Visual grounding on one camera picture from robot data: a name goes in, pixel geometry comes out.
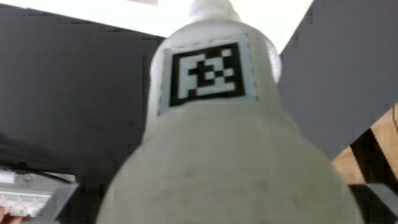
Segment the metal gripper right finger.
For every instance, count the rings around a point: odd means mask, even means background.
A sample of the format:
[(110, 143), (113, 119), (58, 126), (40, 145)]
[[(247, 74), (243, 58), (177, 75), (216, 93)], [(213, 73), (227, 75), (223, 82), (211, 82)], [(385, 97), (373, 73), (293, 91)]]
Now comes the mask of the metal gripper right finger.
[(350, 186), (364, 224), (398, 224), (398, 194), (383, 184)]

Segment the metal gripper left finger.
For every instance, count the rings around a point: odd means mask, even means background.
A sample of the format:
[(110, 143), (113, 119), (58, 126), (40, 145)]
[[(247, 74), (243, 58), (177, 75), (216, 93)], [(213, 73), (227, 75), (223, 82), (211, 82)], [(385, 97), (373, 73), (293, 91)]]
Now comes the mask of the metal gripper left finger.
[(53, 192), (37, 216), (24, 224), (60, 224), (56, 217), (74, 194), (78, 184), (62, 184)]

